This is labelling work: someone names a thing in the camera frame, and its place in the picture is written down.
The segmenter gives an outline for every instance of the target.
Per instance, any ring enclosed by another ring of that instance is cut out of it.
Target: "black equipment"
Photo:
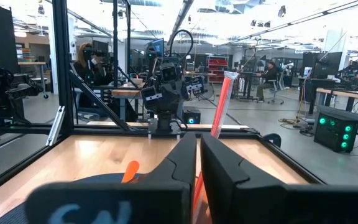
[[[29,223],[191,223],[196,136],[128,184],[48,184],[25,202]]]
[[[358,131],[358,121],[337,114],[320,112],[314,141],[335,152],[351,152]]]
[[[0,127],[11,125],[11,122],[29,124],[24,118],[22,99],[26,96],[37,96],[42,89],[28,75],[13,75],[0,68]]]
[[[186,32],[190,35],[191,47],[193,47],[191,33],[187,30],[179,30],[175,35],[179,32]],[[149,59],[153,58],[154,60],[149,61],[149,75],[141,94],[144,106],[158,116],[157,122],[150,122],[149,131],[151,133],[171,133],[170,124],[177,122],[173,119],[177,118],[178,105],[190,99],[189,91],[192,91],[195,96],[205,93],[202,77],[193,77],[189,82],[182,80],[182,63],[191,48],[184,56],[174,57],[170,52],[169,56],[165,57],[163,43],[163,39],[155,40],[147,46],[146,50]]]
[[[210,134],[201,169],[213,223],[358,223],[358,186],[287,185]]]
[[[328,75],[337,75],[339,64],[341,63],[341,57],[342,52],[328,54],[319,53],[315,58],[314,68],[311,71],[313,77],[324,79],[327,78]]]
[[[201,112],[195,106],[185,106],[183,108],[183,120],[187,124],[200,124]]]

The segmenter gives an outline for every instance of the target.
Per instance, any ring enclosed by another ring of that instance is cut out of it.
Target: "desk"
[[[254,98],[251,96],[251,86],[252,86],[252,78],[262,78],[262,76],[258,76],[253,72],[241,72],[239,73],[239,77],[237,79],[244,79],[244,88],[242,89],[243,97],[237,96],[239,100],[258,100],[258,98]]]
[[[45,77],[44,77],[44,65],[46,65],[45,62],[19,62],[20,65],[39,65],[40,67],[40,76],[41,76],[41,84],[42,84],[42,93],[44,94],[44,98],[47,99],[49,96],[45,92]]]
[[[299,92],[299,100],[301,101],[302,96],[302,88],[305,86],[305,99],[309,98],[310,106],[309,106],[309,114],[313,114],[314,111],[314,103],[316,101],[317,96],[317,88],[334,88],[335,80],[329,79],[320,79],[320,78],[312,78],[308,82],[305,83],[305,78],[299,78],[300,83],[302,82],[302,86],[300,86]]]
[[[261,142],[222,139],[248,161],[288,184],[307,184],[290,166]],[[138,173],[152,171],[176,145],[176,139],[120,136],[70,136],[40,159],[0,186],[0,217],[20,205],[35,188],[99,174],[123,173],[130,161],[139,161]],[[196,173],[201,170],[200,150]]]
[[[350,112],[353,109],[354,99],[358,99],[358,91],[334,90],[331,92],[331,90],[328,89],[318,88],[317,92],[320,93],[319,104],[324,106],[329,106],[333,95],[348,97],[346,111]]]
[[[135,99],[135,112],[136,112],[136,114],[138,114],[139,99],[142,99],[140,90],[115,89],[111,92],[111,95],[112,95],[112,97],[119,99],[119,116],[123,121],[126,120],[126,109],[127,109],[127,104],[125,103],[126,99],[129,99],[129,101],[131,101],[132,99]]]

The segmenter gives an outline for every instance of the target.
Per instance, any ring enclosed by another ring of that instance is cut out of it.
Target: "green led light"
[[[326,119],[325,118],[320,118],[320,124],[325,124],[326,123]]]

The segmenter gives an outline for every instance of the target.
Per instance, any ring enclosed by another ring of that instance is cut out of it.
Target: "orange object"
[[[230,85],[231,85],[231,79],[226,77],[223,80],[221,96],[219,99],[218,106],[216,107],[214,122],[213,122],[212,128],[211,128],[211,135],[216,138],[218,138],[219,134],[220,134],[221,127],[219,127],[219,125],[221,124],[224,105],[227,100],[227,94],[229,93]],[[196,183],[195,192],[194,192],[193,213],[196,212],[197,207],[199,205],[201,190],[203,189],[203,187],[204,187],[204,179],[203,179],[203,174],[200,172],[200,174],[198,176],[198,181]]]
[[[131,181],[134,177],[136,172],[139,170],[139,162],[137,161],[130,161],[130,163],[127,166],[127,169],[125,170],[124,177],[122,178],[121,183],[128,183]]]

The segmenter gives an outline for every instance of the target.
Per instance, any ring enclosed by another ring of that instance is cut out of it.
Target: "office chair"
[[[103,116],[99,109],[97,108],[80,108],[80,96],[82,94],[82,91],[79,88],[74,88],[75,92],[75,105],[73,105],[73,113],[74,118],[77,118],[77,115],[79,116],[79,119],[84,122],[90,122],[90,121],[99,121],[100,118]]]
[[[274,89],[270,89],[270,92],[273,93],[273,97],[267,98],[267,100],[271,99],[271,100],[268,100],[267,103],[269,103],[269,104],[275,103],[278,100],[280,102],[280,105],[284,104],[284,100],[276,98],[276,93],[278,91],[285,90],[283,77],[284,77],[284,72],[282,72],[280,74],[280,78],[278,80],[277,79],[276,80],[267,80],[268,82],[272,83],[273,87],[274,87]]]

